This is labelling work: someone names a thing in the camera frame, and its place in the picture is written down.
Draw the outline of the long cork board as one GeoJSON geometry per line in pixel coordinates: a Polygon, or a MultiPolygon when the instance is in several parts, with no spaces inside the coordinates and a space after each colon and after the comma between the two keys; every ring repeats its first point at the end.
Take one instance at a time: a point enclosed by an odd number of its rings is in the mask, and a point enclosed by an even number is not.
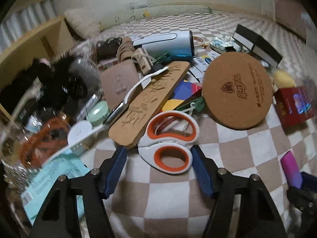
{"type": "Polygon", "coordinates": [[[158,114],[189,70],[188,62],[174,61],[130,103],[128,109],[110,127],[108,137],[115,143],[133,148],[144,135],[150,119],[158,114]]]}

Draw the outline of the teal paper packet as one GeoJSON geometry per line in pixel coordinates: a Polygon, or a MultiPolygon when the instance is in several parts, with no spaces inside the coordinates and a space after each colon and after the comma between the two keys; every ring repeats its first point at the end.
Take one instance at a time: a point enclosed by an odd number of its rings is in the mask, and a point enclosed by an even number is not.
{"type": "Polygon", "coordinates": [[[21,194],[21,202],[31,224],[34,224],[46,196],[59,176],[66,175],[71,179],[88,172],[89,168],[71,151],[60,154],[44,165],[21,194]]]}

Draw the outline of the mint green round case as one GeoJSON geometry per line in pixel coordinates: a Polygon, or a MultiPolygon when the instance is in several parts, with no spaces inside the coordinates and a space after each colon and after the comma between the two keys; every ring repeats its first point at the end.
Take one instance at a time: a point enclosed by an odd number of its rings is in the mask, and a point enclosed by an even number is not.
{"type": "Polygon", "coordinates": [[[107,116],[109,115],[110,110],[106,101],[99,101],[86,116],[86,120],[91,123],[92,126],[98,126],[102,124],[107,116]]]}

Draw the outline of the orange white scissors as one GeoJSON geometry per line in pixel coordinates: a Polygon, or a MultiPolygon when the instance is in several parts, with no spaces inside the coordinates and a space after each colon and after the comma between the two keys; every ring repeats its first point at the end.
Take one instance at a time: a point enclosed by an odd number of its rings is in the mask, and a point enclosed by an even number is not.
{"type": "Polygon", "coordinates": [[[194,144],[200,134],[197,121],[190,115],[181,111],[165,111],[153,117],[146,127],[145,134],[137,144],[138,152],[141,158],[153,168],[166,174],[178,175],[189,170],[192,165],[193,157],[188,145],[194,144]],[[157,128],[160,126],[169,126],[174,120],[184,120],[192,128],[189,136],[179,133],[162,133],[157,134],[157,128]],[[163,155],[174,150],[180,153],[184,164],[180,167],[170,167],[163,161],[163,155]]]}

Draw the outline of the orange glasses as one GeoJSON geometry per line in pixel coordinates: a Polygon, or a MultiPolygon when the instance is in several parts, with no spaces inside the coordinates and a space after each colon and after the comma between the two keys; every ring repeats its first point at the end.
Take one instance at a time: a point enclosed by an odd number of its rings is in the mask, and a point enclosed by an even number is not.
{"type": "Polygon", "coordinates": [[[32,135],[20,149],[20,161],[26,168],[40,168],[58,150],[67,145],[68,124],[62,118],[52,118],[32,135]]]}

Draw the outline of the green clip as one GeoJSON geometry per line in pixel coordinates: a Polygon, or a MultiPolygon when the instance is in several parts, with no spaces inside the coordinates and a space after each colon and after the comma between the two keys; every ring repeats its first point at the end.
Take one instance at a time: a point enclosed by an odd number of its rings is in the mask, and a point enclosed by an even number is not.
{"type": "Polygon", "coordinates": [[[201,112],[204,107],[206,106],[205,100],[203,96],[200,96],[198,98],[195,98],[194,100],[185,103],[181,106],[178,106],[176,108],[177,111],[182,111],[184,113],[186,112],[193,112],[196,110],[197,112],[201,112]]]}

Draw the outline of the purple pink cylinder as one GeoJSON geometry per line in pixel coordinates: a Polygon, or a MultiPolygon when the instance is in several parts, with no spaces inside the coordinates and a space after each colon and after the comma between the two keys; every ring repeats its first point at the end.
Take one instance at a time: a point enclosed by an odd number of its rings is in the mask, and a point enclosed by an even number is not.
{"type": "Polygon", "coordinates": [[[289,187],[296,187],[300,189],[303,183],[303,178],[292,151],[288,151],[281,158],[281,165],[289,187]]]}

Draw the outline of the round cork coaster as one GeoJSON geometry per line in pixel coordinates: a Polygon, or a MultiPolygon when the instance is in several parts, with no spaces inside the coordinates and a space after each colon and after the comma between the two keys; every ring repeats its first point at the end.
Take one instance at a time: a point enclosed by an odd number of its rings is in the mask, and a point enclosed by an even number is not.
{"type": "Polygon", "coordinates": [[[273,91],[270,77],[258,60],[245,53],[228,52],[207,67],[202,95],[218,123],[247,130],[265,118],[273,91]]]}

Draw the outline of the colourful puzzle box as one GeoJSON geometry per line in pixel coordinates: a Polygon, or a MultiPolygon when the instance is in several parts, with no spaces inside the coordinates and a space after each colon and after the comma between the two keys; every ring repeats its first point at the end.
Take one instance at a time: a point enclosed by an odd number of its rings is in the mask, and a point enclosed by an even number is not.
{"type": "Polygon", "coordinates": [[[179,106],[200,97],[201,91],[202,87],[199,83],[181,80],[171,97],[163,105],[161,112],[176,110],[179,106]]]}

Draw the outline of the red box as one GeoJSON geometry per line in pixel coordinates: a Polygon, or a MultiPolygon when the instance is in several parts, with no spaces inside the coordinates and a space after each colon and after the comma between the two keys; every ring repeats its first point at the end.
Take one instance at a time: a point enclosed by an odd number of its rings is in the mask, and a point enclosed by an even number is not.
{"type": "Polygon", "coordinates": [[[273,97],[275,110],[283,128],[289,128],[314,117],[311,99],[304,86],[280,88],[273,97]]]}

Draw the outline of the yellow wrapped bun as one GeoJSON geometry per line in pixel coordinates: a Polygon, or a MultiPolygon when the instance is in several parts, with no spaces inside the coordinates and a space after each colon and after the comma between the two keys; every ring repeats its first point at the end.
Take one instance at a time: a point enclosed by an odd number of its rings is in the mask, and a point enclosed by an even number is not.
{"type": "Polygon", "coordinates": [[[277,88],[294,88],[296,86],[294,79],[283,70],[277,70],[273,73],[273,82],[277,88]]]}

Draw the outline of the blue white floral pouch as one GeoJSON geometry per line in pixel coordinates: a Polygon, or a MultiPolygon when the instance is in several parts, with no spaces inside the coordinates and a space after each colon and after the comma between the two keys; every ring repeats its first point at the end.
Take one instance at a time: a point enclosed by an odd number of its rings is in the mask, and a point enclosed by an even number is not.
{"type": "Polygon", "coordinates": [[[210,41],[210,48],[222,54],[231,48],[235,49],[235,42],[230,35],[218,35],[210,41]]]}

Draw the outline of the silver blue hair dryer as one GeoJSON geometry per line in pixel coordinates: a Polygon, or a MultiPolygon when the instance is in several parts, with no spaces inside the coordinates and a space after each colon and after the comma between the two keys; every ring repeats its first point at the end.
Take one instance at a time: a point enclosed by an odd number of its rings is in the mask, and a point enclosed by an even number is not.
{"type": "Polygon", "coordinates": [[[133,46],[144,49],[153,58],[168,53],[173,60],[188,61],[195,55],[193,35],[190,30],[150,35],[135,40],[133,46]]]}

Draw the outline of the wooden shelf unit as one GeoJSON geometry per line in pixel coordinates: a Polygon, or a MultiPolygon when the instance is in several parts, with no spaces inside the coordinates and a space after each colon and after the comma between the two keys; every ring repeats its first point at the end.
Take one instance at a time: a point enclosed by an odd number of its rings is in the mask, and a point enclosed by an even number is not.
{"type": "Polygon", "coordinates": [[[58,16],[25,33],[1,54],[1,88],[33,58],[52,59],[74,46],[63,16],[58,16]]]}

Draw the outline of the black white box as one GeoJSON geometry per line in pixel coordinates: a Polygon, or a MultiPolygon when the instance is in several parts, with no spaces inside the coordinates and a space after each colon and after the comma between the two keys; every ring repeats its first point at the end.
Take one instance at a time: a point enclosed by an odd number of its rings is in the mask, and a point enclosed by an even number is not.
{"type": "Polygon", "coordinates": [[[233,39],[272,67],[277,68],[283,58],[262,36],[240,24],[236,27],[233,39]]]}

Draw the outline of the cream pillow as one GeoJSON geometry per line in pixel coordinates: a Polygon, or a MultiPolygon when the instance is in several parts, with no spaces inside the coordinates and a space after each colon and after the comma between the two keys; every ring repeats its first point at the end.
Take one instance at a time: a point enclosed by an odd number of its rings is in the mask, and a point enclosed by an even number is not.
{"type": "Polygon", "coordinates": [[[84,8],[68,9],[64,12],[64,17],[82,39],[88,39],[100,33],[99,23],[84,8]]]}

